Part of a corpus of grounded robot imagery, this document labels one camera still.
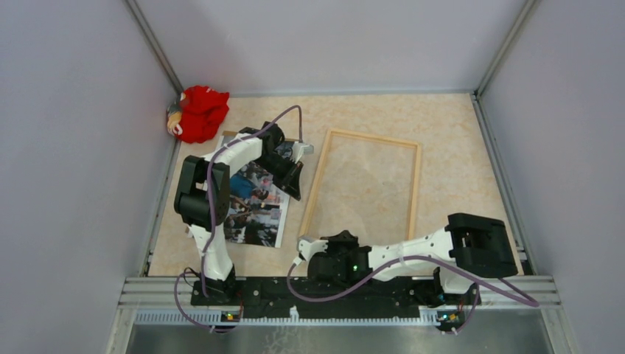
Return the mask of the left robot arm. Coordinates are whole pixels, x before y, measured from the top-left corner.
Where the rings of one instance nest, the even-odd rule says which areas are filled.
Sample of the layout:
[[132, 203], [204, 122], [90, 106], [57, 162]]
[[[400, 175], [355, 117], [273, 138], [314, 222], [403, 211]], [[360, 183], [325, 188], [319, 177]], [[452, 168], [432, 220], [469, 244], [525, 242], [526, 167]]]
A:
[[267, 170], [282, 192], [301, 198], [301, 158], [314, 147], [294, 142], [292, 153], [278, 152], [284, 133], [275, 123], [243, 128], [235, 137], [204, 156], [187, 156], [181, 166], [174, 210], [188, 226], [200, 256], [200, 293], [219, 305], [236, 296], [234, 264], [226, 248], [224, 223], [229, 210], [231, 177], [250, 162]]

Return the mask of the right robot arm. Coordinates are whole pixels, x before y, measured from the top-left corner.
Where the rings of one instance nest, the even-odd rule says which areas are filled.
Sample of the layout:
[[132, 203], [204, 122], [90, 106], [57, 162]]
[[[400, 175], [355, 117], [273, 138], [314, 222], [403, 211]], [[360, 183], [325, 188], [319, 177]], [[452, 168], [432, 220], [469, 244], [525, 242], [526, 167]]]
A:
[[479, 279], [518, 275], [504, 222], [467, 213], [447, 220], [445, 227], [421, 238], [381, 246], [362, 246], [347, 230], [318, 239], [301, 236], [295, 262], [307, 262], [309, 278], [349, 293], [367, 282], [390, 282], [430, 269], [433, 296], [442, 304], [453, 303]]

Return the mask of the wooden picture frame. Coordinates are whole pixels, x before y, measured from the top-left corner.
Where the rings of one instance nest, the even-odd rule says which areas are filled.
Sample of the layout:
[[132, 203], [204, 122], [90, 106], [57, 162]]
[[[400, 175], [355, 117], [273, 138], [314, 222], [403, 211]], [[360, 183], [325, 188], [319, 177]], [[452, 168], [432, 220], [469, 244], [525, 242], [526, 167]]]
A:
[[298, 233], [320, 238], [347, 229], [366, 241], [414, 239], [421, 162], [418, 142], [329, 129]]

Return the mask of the printed photo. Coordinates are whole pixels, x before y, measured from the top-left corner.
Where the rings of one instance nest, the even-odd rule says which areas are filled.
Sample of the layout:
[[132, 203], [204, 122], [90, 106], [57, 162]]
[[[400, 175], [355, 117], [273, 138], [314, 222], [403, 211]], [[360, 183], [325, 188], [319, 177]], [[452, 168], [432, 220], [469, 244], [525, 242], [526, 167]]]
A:
[[[289, 156], [293, 143], [285, 141], [279, 151]], [[224, 223], [226, 242], [280, 247], [290, 199], [273, 184], [267, 170], [253, 162], [242, 167], [231, 177], [230, 205]]]

